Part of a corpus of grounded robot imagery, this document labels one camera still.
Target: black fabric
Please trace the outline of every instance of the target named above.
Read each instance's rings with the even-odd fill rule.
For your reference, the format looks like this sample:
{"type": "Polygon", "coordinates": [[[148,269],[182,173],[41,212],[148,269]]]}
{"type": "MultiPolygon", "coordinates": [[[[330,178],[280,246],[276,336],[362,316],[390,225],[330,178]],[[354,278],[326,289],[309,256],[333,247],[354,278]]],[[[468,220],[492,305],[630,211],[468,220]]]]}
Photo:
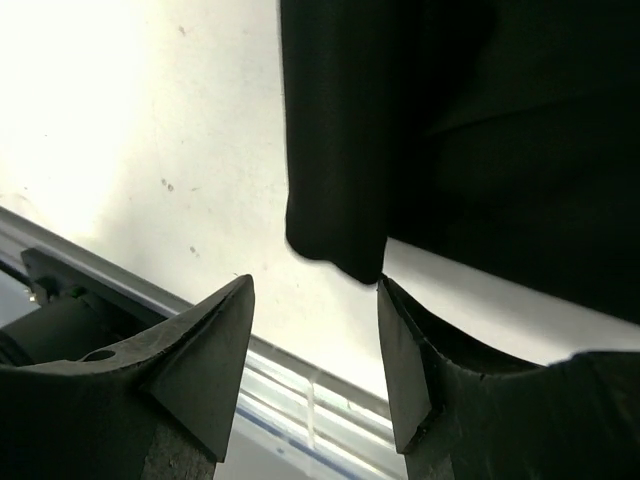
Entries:
{"type": "Polygon", "coordinates": [[[640,323],[640,3],[281,0],[287,239],[386,239],[640,323]]]}

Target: black mechanical part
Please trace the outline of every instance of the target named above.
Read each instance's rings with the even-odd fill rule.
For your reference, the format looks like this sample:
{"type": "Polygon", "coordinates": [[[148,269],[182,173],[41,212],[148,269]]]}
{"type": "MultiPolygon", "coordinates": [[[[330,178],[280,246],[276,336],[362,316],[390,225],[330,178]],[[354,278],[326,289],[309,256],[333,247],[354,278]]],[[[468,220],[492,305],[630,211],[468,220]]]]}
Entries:
{"type": "Polygon", "coordinates": [[[386,277],[378,316],[410,480],[637,478],[640,354],[530,364],[446,323],[386,277]]]}
{"type": "Polygon", "coordinates": [[[70,267],[59,275],[52,267],[59,262],[42,252],[27,257],[38,257],[32,283],[47,278],[48,286],[40,316],[25,316],[0,337],[9,339],[0,343],[0,478],[211,479],[226,455],[249,344],[251,277],[162,321],[106,285],[89,288],[70,267]],[[47,312],[56,312],[59,331],[47,312]],[[126,336],[131,319],[134,334],[126,336]],[[47,338],[30,340],[29,321],[64,347],[60,358],[34,361],[47,338]],[[78,343],[99,340],[65,346],[57,337],[70,332],[78,343]]]}

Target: white surface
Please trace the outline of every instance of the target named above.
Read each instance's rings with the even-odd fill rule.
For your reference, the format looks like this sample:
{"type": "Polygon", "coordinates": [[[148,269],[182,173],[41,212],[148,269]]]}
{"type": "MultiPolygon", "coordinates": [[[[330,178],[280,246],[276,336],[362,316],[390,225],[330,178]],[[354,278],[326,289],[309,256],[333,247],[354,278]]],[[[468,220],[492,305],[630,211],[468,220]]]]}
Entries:
{"type": "MultiPolygon", "coordinates": [[[[278,48],[275,0],[0,0],[0,205],[192,302],[252,273],[256,335],[385,397],[375,293],[284,242],[278,48]]],[[[409,247],[387,257],[435,313],[525,358],[640,345],[409,247]]]]}

